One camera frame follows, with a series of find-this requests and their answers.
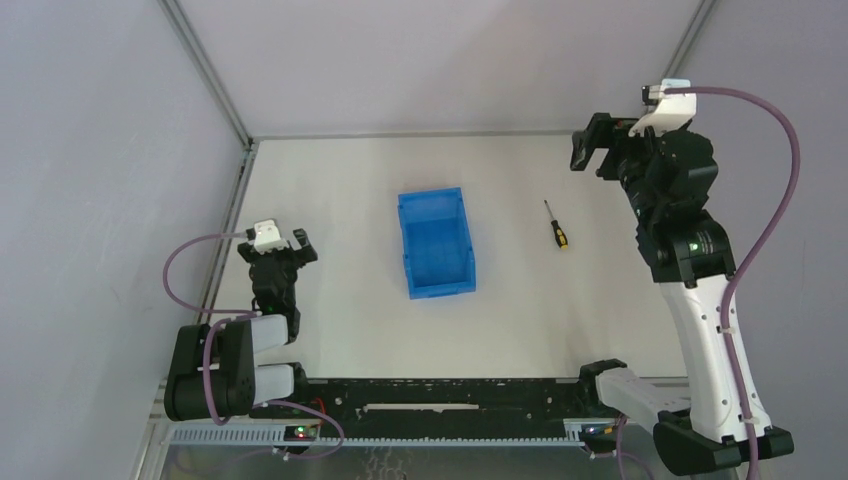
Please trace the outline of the black yellow screwdriver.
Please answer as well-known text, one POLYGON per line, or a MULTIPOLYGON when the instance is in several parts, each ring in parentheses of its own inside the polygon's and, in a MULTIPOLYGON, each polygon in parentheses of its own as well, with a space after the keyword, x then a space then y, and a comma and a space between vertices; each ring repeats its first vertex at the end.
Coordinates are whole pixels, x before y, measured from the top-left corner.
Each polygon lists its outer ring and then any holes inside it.
POLYGON ((569 246, 568 238, 567 238, 563 228, 560 226, 559 221, 554 216, 553 211, 550 207, 550 204, 547 200, 544 200, 544 205, 545 205, 546 211, 547 211, 548 216, 549 216, 550 225, 551 225, 551 229, 552 229, 553 236, 554 236, 554 241, 555 241, 558 248, 566 249, 569 246))

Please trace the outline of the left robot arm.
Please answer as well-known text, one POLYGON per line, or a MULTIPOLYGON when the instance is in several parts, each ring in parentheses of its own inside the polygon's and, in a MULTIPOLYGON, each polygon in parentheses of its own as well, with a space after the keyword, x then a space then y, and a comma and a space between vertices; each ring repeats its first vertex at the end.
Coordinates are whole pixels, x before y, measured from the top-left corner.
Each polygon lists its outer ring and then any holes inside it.
POLYGON ((238 254, 248 265, 249 309, 222 309, 213 324, 178 331, 168 372, 164 408, 176 422, 210 419, 222 425, 257 405, 295 397, 306 387, 297 362, 261 364, 257 356, 295 342, 301 313, 298 272, 318 255, 303 229, 284 239, 271 221, 243 233, 238 254))

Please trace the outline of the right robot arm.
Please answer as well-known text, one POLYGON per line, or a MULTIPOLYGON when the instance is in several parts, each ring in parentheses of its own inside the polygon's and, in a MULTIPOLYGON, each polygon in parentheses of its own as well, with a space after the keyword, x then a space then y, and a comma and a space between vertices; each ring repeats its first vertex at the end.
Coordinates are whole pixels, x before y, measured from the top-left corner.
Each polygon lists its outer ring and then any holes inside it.
POLYGON ((572 138, 570 167, 605 151, 598 176, 617 182, 637 221, 636 241, 671 312, 688 376, 688 398, 600 360, 579 374, 585 402, 643 427, 678 476, 712 473, 791 454, 789 431, 766 413, 724 294, 737 268, 729 237, 706 210, 718 166, 713 146, 686 126, 639 130, 633 118, 594 114, 572 138))

